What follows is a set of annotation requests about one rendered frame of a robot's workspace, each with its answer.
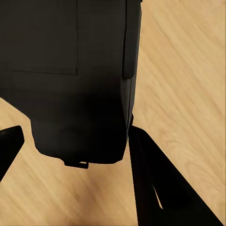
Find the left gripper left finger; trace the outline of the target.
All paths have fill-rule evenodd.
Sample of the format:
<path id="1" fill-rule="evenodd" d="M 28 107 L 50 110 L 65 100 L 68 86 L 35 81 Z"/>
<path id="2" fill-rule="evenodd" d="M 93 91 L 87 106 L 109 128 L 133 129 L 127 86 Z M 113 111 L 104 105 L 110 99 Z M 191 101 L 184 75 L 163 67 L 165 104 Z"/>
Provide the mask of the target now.
<path id="1" fill-rule="evenodd" d="M 0 181 L 24 144 L 21 126 L 0 130 Z"/>

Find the digital camera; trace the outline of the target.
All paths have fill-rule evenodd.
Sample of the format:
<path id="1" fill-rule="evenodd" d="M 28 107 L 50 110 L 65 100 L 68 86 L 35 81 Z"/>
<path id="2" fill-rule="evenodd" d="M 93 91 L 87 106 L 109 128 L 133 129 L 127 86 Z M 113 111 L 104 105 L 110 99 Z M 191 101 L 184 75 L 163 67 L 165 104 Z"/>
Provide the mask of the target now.
<path id="1" fill-rule="evenodd" d="M 123 159 L 141 2 L 0 0 L 0 97 L 30 119 L 41 154 L 83 169 Z"/>

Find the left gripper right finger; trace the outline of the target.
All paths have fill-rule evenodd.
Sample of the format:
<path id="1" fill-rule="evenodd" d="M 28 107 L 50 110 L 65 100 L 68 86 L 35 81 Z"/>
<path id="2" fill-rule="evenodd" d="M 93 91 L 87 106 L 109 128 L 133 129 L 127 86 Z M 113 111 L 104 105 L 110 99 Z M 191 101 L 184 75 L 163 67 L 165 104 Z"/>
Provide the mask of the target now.
<path id="1" fill-rule="evenodd" d="M 129 126 L 138 226 L 224 226 L 143 129 Z"/>

